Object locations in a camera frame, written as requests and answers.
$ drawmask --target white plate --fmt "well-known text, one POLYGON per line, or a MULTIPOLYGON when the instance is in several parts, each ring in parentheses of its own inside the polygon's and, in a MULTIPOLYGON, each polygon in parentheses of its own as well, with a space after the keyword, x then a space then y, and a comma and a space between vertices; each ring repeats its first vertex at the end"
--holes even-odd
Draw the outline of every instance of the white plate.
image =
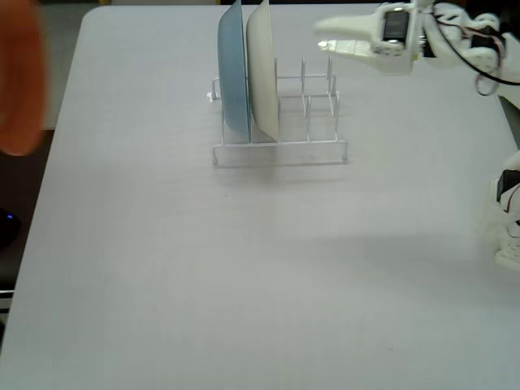
POLYGON ((277 141, 280 138, 278 96, 268 0, 264 0, 249 17, 246 40, 249 95, 254 122, 260 130, 277 141))

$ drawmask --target dark floor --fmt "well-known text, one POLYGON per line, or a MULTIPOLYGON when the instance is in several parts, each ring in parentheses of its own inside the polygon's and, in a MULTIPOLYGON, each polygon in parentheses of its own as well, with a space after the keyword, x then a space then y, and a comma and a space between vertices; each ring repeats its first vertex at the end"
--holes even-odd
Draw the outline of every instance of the dark floor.
POLYGON ((54 131, 45 131, 44 141, 30 156, 0 154, 0 208, 16 215, 23 224, 15 241, 0 249, 0 290, 15 286, 53 135, 54 131))

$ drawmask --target blue plate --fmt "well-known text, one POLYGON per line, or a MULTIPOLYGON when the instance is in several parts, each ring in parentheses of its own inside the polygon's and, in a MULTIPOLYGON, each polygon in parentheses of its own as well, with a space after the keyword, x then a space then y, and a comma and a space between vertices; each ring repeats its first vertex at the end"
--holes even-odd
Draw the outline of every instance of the blue plate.
POLYGON ((251 141, 241 0, 222 15, 217 41, 224 118, 230 129, 244 134, 251 141))

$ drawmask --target gray tabletop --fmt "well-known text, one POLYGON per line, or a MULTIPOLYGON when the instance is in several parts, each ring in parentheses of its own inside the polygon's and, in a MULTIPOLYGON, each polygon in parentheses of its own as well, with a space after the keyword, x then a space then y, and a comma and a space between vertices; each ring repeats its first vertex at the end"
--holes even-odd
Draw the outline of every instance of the gray tabletop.
MULTIPOLYGON (((84 20, 0 388, 517 389, 520 275, 485 236, 516 150, 498 100, 463 67, 339 61, 347 165, 215 169, 225 9, 84 20)), ((280 71, 321 70, 315 20, 373 9, 274 6, 280 71)))

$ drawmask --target black cable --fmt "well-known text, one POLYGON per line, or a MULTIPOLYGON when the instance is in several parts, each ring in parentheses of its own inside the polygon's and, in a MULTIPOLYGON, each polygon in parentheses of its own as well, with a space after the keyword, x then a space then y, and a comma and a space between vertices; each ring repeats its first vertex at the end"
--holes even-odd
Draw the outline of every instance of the black cable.
POLYGON ((471 69, 473 69, 475 72, 479 73, 480 75, 488 78, 489 80, 492 80, 492 81, 495 81, 496 83, 499 83, 499 84, 504 84, 504 85, 520 85, 520 82, 517 82, 517 81, 508 81, 508 80, 503 80, 499 77, 495 77, 494 75, 491 75, 489 73, 486 73, 485 71, 481 71, 480 69, 478 69, 475 65, 473 65, 472 63, 470 63, 467 59, 465 59, 462 54, 460 54, 458 52, 457 49, 455 49, 453 47, 453 45, 451 44, 451 42, 449 41, 449 39, 444 35, 443 31, 442 31, 442 28, 440 28, 440 25, 441 23, 439 22, 438 18, 441 17, 441 15, 436 15, 435 14, 435 5, 436 5, 437 2, 435 2, 434 4, 434 8, 433 8, 433 13, 431 14, 433 16, 433 19, 435 19, 435 26, 437 26, 437 29, 439 30, 439 34, 443 37, 444 41, 448 44, 449 48, 453 51, 453 53, 455 53, 457 55, 458 58, 460 58, 462 60, 463 63, 465 63, 468 67, 470 67, 471 69))

